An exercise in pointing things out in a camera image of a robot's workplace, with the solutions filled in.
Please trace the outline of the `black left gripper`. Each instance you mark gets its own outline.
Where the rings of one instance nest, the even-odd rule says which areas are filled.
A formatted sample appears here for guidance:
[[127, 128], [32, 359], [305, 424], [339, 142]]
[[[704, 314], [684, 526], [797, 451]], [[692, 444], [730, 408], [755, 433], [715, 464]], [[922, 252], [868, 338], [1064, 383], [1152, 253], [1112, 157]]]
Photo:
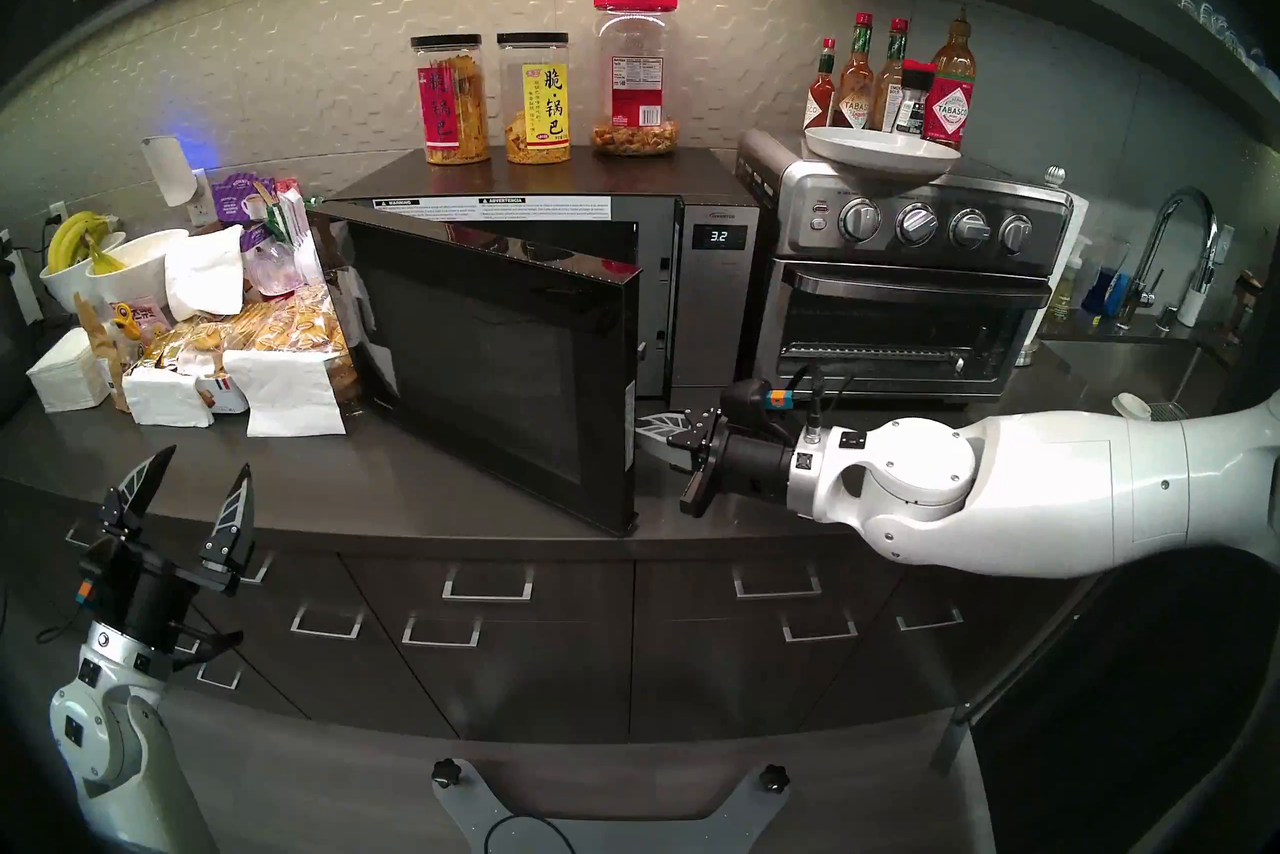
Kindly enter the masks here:
[[[140, 538], [175, 446], [165, 447], [111, 487], [99, 510], [102, 533]], [[196, 595], [211, 592], [230, 598], [238, 592], [253, 552], [253, 481], [244, 463], [206, 538], [198, 560], [175, 562], [142, 540], [108, 542], [108, 626], [141, 643], [174, 665], [201, 665], [232, 650], [243, 632], [205, 632], [187, 621]]]

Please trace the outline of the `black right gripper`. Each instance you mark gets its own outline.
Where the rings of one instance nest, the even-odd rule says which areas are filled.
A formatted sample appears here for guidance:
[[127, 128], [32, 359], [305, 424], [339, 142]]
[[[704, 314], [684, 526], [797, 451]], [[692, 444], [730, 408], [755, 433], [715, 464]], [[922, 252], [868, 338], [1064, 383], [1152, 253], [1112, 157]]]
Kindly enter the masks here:
[[736, 425], [721, 410], [704, 411], [694, 421], [689, 411], [664, 411], [637, 417], [637, 440], [657, 460], [691, 470], [678, 502], [685, 515], [701, 517], [721, 494], [786, 503], [795, 453], [786, 431], [776, 438]]

